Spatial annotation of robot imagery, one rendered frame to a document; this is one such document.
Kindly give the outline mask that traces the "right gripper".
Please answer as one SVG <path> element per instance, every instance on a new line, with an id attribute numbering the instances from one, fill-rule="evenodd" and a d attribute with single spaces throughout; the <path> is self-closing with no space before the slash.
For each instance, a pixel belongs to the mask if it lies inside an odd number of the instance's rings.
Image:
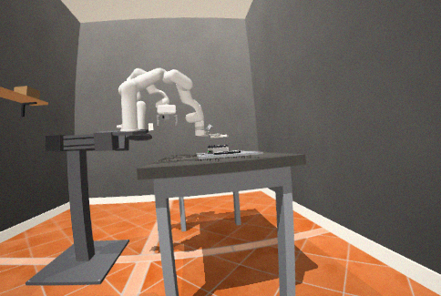
<path id="1" fill-rule="evenodd" d="M 219 135 L 222 134 L 212 134 L 212 132 L 209 131 L 205 131 L 205 130 L 195 130 L 195 136 L 199 136 L 199 137 L 207 137 L 207 136 L 214 136 L 217 137 Z"/>

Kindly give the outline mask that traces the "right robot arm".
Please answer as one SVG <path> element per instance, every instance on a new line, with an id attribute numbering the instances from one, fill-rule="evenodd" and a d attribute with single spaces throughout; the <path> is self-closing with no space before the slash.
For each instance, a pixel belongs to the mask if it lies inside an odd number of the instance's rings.
<path id="1" fill-rule="evenodd" d="M 196 110 L 195 113 L 189 113 L 186 116 L 186 120 L 189 123 L 195 123 L 195 130 L 211 130 L 213 128 L 212 125 L 208 125 L 204 129 L 204 115 L 201 106 L 192 98 L 190 93 L 190 89 L 193 87 L 191 80 L 177 70 L 167 72 L 162 68 L 157 68 L 126 81 L 119 86 L 119 94 L 121 95 L 122 92 L 121 106 L 123 123 L 117 127 L 121 128 L 120 131 L 140 130 L 140 128 L 138 128 L 137 93 L 160 80 L 166 84 L 176 83 L 181 102 L 192 106 Z"/>

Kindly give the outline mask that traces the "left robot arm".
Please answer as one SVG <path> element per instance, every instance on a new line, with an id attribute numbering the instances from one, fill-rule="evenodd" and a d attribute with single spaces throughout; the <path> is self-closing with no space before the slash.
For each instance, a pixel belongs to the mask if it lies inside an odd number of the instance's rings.
<path id="1" fill-rule="evenodd" d="M 130 77 L 128 77 L 128 80 L 131 80 L 135 77 L 138 77 L 139 75 L 143 75 L 146 74 L 148 72 L 142 70 L 142 69 L 135 69 L 134 72 L 130 75 Z M 158 101 L 155 105 L 156 107 L 158 106 L 164 106 L 165 104 L 169 104 L 169 98 L 167 97 L 167 95 L 160 91 L 157 90 L 155 88 L 154 85 L 151 85 L 149 87 L 146 88 L 149 92 L 150 95 L 153 94 L 161 94 L 162 96 L 164 96 L 164 98 L 162 98 L 160 101 Z M 137 103 L 138 103 L 138 128 L 140 129 L 145 129 L 145 113 L 146 113 L 146 104 L 143 101 L 140 101 L 141 99 L 141 94 L 140 92 L 138 92 L 137 94 Z M 164 114 L 164 116 L 162 116 L 162 118 L 164 118 L 164 120 L 169 119 L 169 114 Z"/>

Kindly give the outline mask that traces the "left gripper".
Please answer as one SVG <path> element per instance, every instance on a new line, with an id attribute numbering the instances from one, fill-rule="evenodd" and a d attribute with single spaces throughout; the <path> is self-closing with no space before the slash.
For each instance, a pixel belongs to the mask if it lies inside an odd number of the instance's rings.
<path id="1" fill-rule="evenodd" d="M 176 126 L 177 126 L 178 125 L 177 115 L 175 115 L 175 113 L 176 113 L 176 107 L 175 106 L 168 106 L 168 104 L 165 104 L 164 106 L 158 106 L 158 114 L 159 114 L 159 116 L 162 115 L 162 114 L 174 115 L 174 117 L 176 117 Z M 159 116 L 157 116 L 158 126 L 159 126 Z"/>

